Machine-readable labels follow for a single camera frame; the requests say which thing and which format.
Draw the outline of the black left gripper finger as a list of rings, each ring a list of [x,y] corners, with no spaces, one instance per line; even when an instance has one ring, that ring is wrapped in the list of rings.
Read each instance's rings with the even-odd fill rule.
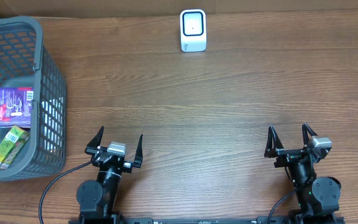
[[[94,138],[86,145],[86,148],[97,148],[101,144],[101,140],[103,137],[104,126],[101,126],[98,133],[94,136]]]
[[[139,137],[139,142],[137,144],[137,149],[136,149],[135,158],[134,158],[134,167],[135,168],[141,168],[141,166],[142,166],[142,161],[143,161],[142,140],[143,140],[143,135],[141,134]]]

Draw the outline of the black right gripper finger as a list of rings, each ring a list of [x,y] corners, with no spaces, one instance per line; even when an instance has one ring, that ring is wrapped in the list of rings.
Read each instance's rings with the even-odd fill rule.
[[[278,157],[283,154],[284,146],[273,126],[268,128],[267,145],[264,157]]]
[[[310,140],[310,137],[317,136],[317,134],[310,128],[307,123],[303,123],[301,128],[303,134],[303,144],[307,145]]]

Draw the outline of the green yellow juice carton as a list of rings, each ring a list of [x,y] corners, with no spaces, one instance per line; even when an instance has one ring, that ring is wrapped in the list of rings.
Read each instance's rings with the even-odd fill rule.
[[[13,126],[0,142],[0,169],[7,169],[30,139],[30,134]]]

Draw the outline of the purple red tissue pack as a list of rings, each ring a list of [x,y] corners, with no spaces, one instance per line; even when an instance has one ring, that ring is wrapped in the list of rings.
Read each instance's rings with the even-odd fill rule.
[[[0,87],[0,128],[30,128],[32,87]]]

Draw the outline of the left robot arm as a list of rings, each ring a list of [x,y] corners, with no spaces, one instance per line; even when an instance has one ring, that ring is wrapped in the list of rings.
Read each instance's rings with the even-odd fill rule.
[[[99,171],[96,179],[86,180],[77,188],[80,214],[76,223],[123,223],[119,212],[113,211],[119,183],[123,173],[130,174],[142,166],[143,136],[139,137],[134,160],[126,161],[126,145],[112,141],[109,146],[102,146],[103,132],[101,127],[85,148],[85,153],[91,156],[91,165]]]

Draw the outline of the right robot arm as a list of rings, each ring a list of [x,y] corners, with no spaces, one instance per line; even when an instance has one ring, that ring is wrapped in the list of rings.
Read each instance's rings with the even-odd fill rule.
[[[307,123],[301,127],[303,147],[285,149],[273,126],[268,128],[264,156],[275,158],[274,166],[285,169],[293,190],[279,199],[266,218],[259,223],[344,223],[335,216],[339,210],[341,183],[334,177],[318,177],[314,165],[323,160],[332,149],[329,138],[317,135]],[[286,216],[275,216],[277,207],[292,195],[298,208]]]

